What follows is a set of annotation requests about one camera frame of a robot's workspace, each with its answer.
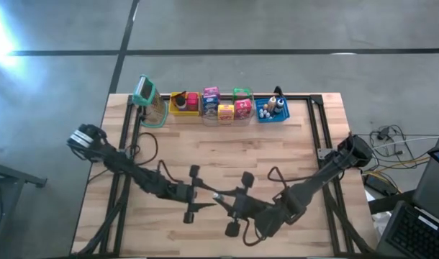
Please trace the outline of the green mini cereal box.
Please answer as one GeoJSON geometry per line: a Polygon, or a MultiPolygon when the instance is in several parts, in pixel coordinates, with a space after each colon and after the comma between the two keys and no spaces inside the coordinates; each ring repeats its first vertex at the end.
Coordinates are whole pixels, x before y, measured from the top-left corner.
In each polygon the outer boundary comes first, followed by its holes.
{"type": "Polygon", "coordinates": [[[232,100],[249,99],[253,95],[253,92],[249,88],[234,88],[232,90],[232,100]]]}

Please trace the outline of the Corn Pops mini cereal box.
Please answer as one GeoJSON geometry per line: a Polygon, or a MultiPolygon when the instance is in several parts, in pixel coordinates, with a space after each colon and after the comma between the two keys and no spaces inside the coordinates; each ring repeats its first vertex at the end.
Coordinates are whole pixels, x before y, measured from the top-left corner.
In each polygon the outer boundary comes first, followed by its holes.
{"type": "Polygon", "coordinates": [[[233,120],[235,118],[235,107],[232,104],[219,104],[217,117],[221,121],[233,120]]]}

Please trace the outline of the yellow plastic basket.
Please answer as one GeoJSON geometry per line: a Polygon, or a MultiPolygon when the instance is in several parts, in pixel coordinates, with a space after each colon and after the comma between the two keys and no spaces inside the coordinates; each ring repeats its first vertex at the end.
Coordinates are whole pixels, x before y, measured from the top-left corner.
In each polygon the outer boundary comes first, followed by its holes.
{"type": "Polygon", "coordinates": [[[171,97],[174,96],[177,93],[180,93],[180,92],[172,92],[171,93],[171,96],[170,96],[170,99],[169,99],[169,112],[172,113],[174,116],[198,117],[199,114],[200,114],[200,97],[201,97],[200,93],[195,92],[195,93],[198,93],[198,96],[199,96],[199,110],[197,112],[190,112],[188,110],[180,112],[177,109],[177,107],[174,104],[174,102],[172,101],[172,99],[171,99],[171,97]]]}

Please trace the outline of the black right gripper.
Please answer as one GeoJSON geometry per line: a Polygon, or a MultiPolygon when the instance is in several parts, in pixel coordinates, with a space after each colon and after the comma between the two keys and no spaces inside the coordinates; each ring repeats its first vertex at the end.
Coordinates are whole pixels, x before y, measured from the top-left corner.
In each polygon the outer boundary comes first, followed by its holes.
{"type": "Polygon", "coordinates": [[[228,237],[237,237],[239,235],[239,219],[255,219],[260,212],[271,208],[270,203],[258,200],[248,195],[248,190],[252,188],[254,180],[255,176],[252,173],[245,171],[242,174],[241,187],[236,187],[235,189],[229,191],[219,191],[219,194],[231,196],[235,199],[232,205],[228,204],[226,201],[222,202],[222,206],[226,210],[227,215],[232,218],[232,221],[227,224],[225,230],[225,234],[228,237]]]}

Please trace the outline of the black power strip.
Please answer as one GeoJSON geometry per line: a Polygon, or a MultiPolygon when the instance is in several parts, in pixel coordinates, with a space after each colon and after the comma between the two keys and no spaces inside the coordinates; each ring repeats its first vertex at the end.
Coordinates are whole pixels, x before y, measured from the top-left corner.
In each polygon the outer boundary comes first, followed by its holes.
{"type": "Polygon", "coordinates": [[[363,183],[365,186],[384,196],[393,196],[399,193],[397,188],[393,184],[375,175],[364,175],[363,183]]]}

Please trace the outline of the black aluminium table frame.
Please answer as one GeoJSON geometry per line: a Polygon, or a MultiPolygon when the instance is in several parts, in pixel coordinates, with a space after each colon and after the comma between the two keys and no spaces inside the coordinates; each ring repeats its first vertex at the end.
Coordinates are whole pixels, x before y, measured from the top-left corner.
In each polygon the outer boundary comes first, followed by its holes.
{"type": "MultiPolygon", "coordinates": [[[[272,167],[290,179],[309,176],[317,170],[317,149],[336,146],[349,133],[340,94],[289,94],[288,100],[290,117],[279,123],[252,119],[246,126],[210,127],[200,117],[169,116],[161,128],[142,128],[137,160],[149,168],[164,160],[168,172],[181,180],[198,165],[204,182],[218,189],[236,187],[248,171],[255,176],[250,195],[270,201],[283,187],[267,179],[272,167]]],[[[205,190],[197,201],[214,203],[205,190]]],[[[257,242],[251,223],[242,223],[237,237],[227,237],[228,217],[217,204],[196,213],[191,224],[183,223],[185,209],[131,184],[124,227],[111,226],[107,251],[135,258],[270,258],[331,256],[333,241],[346,249],[341,223],[326,212],[322,192],[296,223],[263,242],[257,242]]]]}

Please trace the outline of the black furniture stand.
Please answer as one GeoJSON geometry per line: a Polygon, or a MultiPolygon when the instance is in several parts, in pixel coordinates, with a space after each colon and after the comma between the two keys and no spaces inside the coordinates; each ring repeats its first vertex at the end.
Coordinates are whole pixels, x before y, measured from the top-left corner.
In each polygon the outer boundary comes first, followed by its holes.
{"type": "Polygon", "coordinates": [[[0,244],[24,185],[31,183],[36,188],[43,188],[46,182],[46,178],[39,178],[0,164],[0,244]]]}

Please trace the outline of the black desk leg bar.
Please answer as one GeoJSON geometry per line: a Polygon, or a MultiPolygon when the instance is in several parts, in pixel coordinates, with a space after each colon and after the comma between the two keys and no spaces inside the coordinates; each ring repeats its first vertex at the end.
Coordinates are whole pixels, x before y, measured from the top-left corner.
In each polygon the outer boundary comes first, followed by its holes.
{"type": "Polygon", "coordinates": [[[393,196],[387,196],[381,199],[375,199],[368,203],[371,214],[378,214],[382,212],[392,211],[397,203],[400,201],[405,201],[407,203],[412,203],[412,197],[415,194],[415,190],[406,191],[401,194],[396,194],[393,196]]]}

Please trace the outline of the grey laptop with keyboard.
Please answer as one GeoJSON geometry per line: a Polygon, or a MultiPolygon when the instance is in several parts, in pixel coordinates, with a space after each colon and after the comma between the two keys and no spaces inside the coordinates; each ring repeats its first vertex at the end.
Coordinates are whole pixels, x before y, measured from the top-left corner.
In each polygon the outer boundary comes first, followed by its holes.
{"type": "Polygon", "coordinates": [[[411,201],[399,201],[376,248],[380,255],[439,259],[439,163],[431,160],[411,201]]]}

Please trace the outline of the blue plastic basket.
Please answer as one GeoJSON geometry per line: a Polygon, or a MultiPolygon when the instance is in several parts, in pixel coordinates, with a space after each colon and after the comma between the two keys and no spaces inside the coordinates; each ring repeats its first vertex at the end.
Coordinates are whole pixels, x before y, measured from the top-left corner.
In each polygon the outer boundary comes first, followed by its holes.
{"type": "Polygon", "coordinates": [[[265,114],[268,113],[267,110],[263,109],[263,105],[264,104],[268,104],[268,100],[270,98],[267,99],[256,99],[255,100],[255,107],[256,107],[256,111],[257,111],[257,118],[258,121],[260,123],[269,123],[269,122],[283,122],[284,120],[288,119],[290,117],[289,114],[289,109],[287,106],[287,102],[285,98],[280,98],[280,97],[276,97],[276,99],[283,99],[284,100],[284,109],[282,110],[282,112],[280,114],[275,114],[274,112],[272,114],[270,114],[269,118],[266,118],[265,114]],[[259,114],[264,114],[264,118],[260,119],[259,114]]]}

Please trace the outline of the Frosted Flakes mini cereal box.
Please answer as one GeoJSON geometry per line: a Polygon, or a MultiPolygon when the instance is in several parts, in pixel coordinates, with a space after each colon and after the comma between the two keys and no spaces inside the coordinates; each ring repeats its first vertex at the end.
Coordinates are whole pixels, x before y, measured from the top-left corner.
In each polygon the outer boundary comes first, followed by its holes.
{"type": "Polygon", "coordinates": [[[213,117],[217,116],[217,110],[218,106],[220,104],[220,98],[218,95],[204,95],[202,97],[202,108],[203,108],[203,115],[206,117],[213,117]]]}

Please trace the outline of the clear plastic bin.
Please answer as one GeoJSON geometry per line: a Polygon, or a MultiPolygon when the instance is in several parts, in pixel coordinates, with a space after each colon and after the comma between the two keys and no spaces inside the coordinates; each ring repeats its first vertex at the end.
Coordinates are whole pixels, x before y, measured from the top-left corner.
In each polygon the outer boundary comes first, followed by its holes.
{"type": "MultiPolygon", "coordinates": [[[[234,106],[234,101],[232,100],[232,90],[230,92],[225,92],[225,91],[220,91],[220,97],[219,97],[219,104],[232,104],[234,106]]],[[[203,115],[203,108],[202,108],[202,97],[203,97],[203,91],[200,97],[200,116],[202,118],[202,121],[204,123],[204,125],[206,126],[210,126],[210,127],[216,127],[216,126],[246,126],[250,123],[252,117],[255,115],[255,99],[254,99],[254,93],[253,95],[250,97],[250,100],[252,101],[252,105],[253,105],[253,110],[252,113],[250,114],[250,116],[248,118],[245,119],[233,119],[230,121],[221,121],[218,120],[217,116],[213,116],[213,117],[206,117],[203,115]]]]}

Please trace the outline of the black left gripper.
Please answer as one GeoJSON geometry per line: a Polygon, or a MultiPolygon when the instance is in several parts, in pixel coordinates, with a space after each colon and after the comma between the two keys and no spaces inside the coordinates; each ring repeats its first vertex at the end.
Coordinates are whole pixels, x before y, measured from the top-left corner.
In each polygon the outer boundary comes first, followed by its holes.
{"type": "MultiPolygon", "coordinates": [[[[194,214],[199,212],[203,208],[209,206],[215,206],[215,203],[195,203],[196,191],[194,187],[194,181],[197,180],[200,167],[198,165],[192,165],[189,171],[191,177],[191,184],[180,183],[177,188],[177,195],[182,202],[187,203],[186,211],[184,212],[183,223],[191,224],[194,222],[194,214]]],[[[224,191],[217,190],[208,186],[203,181],[199,182],[199,187],[208,191],[215,192],[217,194],[224,194],[224,191]]]]}

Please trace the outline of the Froot Loops mini cereal box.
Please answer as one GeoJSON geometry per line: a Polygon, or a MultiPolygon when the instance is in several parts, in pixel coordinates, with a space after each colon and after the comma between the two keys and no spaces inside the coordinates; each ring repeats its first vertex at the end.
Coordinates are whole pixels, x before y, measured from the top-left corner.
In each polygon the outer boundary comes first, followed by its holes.
{"type": "Polygon", "coordinates": [[[250,99],[238,99],[234,103],[235,119],[245,119],[250,116],[253,110],[252,101],[250,99]]]}

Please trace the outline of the white bag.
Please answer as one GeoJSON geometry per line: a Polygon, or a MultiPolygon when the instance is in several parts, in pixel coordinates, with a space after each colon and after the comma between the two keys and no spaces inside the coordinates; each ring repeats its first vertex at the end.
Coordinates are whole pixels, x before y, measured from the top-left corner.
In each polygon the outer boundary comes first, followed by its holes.
{"type": "Polygon", "coordinates": [[[391,216],[391,212],[379,212],[371,215],[378,240],[381,239],[391,216]]]}

